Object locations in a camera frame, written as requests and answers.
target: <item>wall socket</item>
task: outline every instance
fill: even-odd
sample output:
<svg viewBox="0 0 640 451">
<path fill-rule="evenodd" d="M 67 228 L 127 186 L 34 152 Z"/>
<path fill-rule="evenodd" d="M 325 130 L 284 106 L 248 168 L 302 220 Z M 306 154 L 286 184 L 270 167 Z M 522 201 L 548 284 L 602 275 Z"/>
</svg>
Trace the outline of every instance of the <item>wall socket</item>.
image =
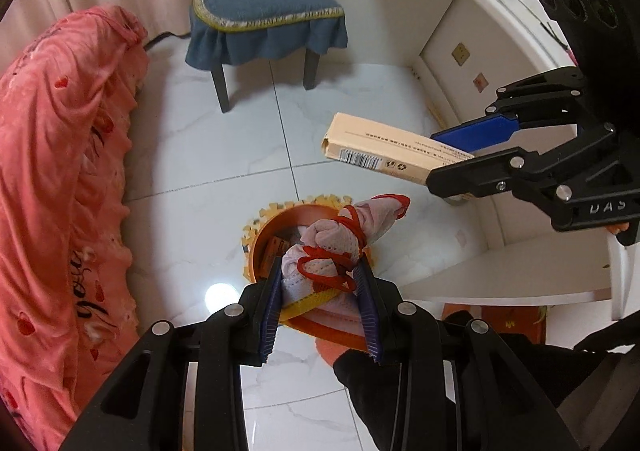
<svg viewBox="0 0 640 451">
<path fill-rule="evenodd" d="M 484 74 L 481 72 L 474 79 L 474 85 L 476 89 L 478 89 L 478 92 L 482 93 L 482 90 L 489 86 L 489 81 L 486 80 L 486 77 L 484 77 Z"/>
<path fill-rule="evenodd" d="M 466 46 L 464 45 L 464 43 L 459 43 L 458 46 L 455 49 L 453 49 L 453 52 L 451 53 L 451 55 L 453 56 L 453 59 L 455 59 L 458 65 L 460 66 L 465 64 L 465 61 L 469 59 L 469 56 L 471 56 L 469 51 L 466 49 Z"/>
</svg>

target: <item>blue chair cushion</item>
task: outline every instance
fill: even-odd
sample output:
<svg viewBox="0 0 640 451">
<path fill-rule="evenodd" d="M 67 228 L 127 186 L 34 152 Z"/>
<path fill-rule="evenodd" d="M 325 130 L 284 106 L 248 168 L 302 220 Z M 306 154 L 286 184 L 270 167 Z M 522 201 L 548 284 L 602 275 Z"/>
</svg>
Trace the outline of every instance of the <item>blue chair cushion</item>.
<svg viewBox="0 0 640 451">
<path fill-rule="evenodd" d="M 344 16 L 335 0 L 193 0 L 193 9 L 201 21 L 223 32 Z"/>
<path fill-rule="evenodd" d="M 335 0 L 193 0 L 190 20 L 186 62 L 200 70 L 280 59 L 302 47 L 322 55 L 347 46 Z"/>
</svg>

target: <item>blue gripper pad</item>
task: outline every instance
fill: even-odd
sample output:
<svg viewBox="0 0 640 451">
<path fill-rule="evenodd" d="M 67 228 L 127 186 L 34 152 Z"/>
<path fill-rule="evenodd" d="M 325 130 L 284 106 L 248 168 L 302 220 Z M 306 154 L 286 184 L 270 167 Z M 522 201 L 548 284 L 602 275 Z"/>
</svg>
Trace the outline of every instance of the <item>blue gripper pad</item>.
<svg viewBox="0 0 640 451">
<path fill-rule="evenodd" d="M 282 309 L 282 269 L 280 268 L 280 259 L 276 259 L 271 269 L 270 280 L 273 278 L 273 284 L 269 291 L 269 299 L 265 308 L 264 317 L 260 321 L 260 343 L 258 353 L 262 358 L 262 362 L 267 362 L 267 357 L 273 352 L 273 345 L 276 340 L 276 331 L 278 330 L 278 321 L 280 319 L 280 310 Z"/>
<path fill-rule="evenodd" d="M 471 153 L 506 142 L 519 129 L 517 119 L 495 114 L 437 132 L 431 139 Z"/>
<path fill-rule="evenodd" d="M 372 355 L 373 360 L 379 363 L 383 354 L 382 337 L 380 336 L 380 315 L 371 287 L 371 281 L 375 277 L 373 277 L 369 264 L 359 262 L 356 268 L 353 269 L 353 279 L 357 287 L 358 310 L 362 320 L 367 351 Z"/>
</svg>

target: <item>bed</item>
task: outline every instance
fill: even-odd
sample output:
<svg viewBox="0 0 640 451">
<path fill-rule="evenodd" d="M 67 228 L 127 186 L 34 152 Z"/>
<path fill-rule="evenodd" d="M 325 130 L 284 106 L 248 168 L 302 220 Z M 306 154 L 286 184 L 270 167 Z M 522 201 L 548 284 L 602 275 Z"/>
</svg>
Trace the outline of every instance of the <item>bed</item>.
<svg viewBox="0 0 640 451">
<path fill-rule="evenodd" d="M 120 223 L 145 38 L 117 6 L 75 12 L 0 78 L 0 399 L 38 450 L 138 340 Z"/>
</svg>

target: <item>floor tile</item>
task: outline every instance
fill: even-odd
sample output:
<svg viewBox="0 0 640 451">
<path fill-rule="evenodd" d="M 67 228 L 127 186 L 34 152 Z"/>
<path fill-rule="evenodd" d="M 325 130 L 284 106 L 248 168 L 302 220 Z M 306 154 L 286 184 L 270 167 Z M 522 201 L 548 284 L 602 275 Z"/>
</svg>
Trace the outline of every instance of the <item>floor tile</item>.
<svg viewBox="0 0 640 451">
<path fill-rule="evenodd" d="M 353 402 L 351 402 L 351 398 L 349 397 L 349 392 L 346 389 L 344 390 L 344 394 L 349 401 L 349 407 L 351 409 L 351 414 L 353 415 L 353 421 L 356 423 L 356 430 L 358 431 L 358 438 L 360 439 L 362 451 L 378 451 L 378 447 L 376 446 L 375 442 L 373 442 L 373 437 L 367 429 L 366 424 L 356 413 L 356 409 L 353 407 Z"/>
<path fill-rule="evenodd" d="M 428 136 L 439 129 L 410 69 L 386 65 L 322 63 L 318 86 L 306 91 L 303 53 L 272 61 L 282 124 L 294 166 L 320 162 L 322 138 L 335 112 L 344 112 Z"/>
<path fill-rule="evenodd" d="M 295 198 L 287 169 L 130 203 L 123 237 L 133 252 L 128 283 L 141 330 L 158 319 L 175 325 L 206 319 L 204 298 L 214 283 L 240 292 L 246 285 L 242 227 L 270 202 Z"/>
<path fill-rule="evenodd" d="M 167 38 L 131 114 L 126 200 L 289 165 L 267 60 L 225 66 L 232 110 L 222 114 L 209 72 L 184 62 L 188 40 Z"/>
<path fill-rule="evenodd" d="M 244 407 L 283 404 L 343 389 L 314 341 L 286 326 L 278 328 L 267 364 L 241 368 Z"/>
<path fill-rule="evenodd" d="M 341 162 L 294 168 L 300 198 L 351 196 L 354 202 L 385 193 L 407 195 L 407 215 L 373 245 L 374 272 L 406 285 L 486 250 L 486 239 L 472 203 L 450 206 L 413 182 Z"/>
<path fill-rule="evenodd" d="M 251 451 L 361 451 L 343 391 L 244 412 Z"/>
</svg>

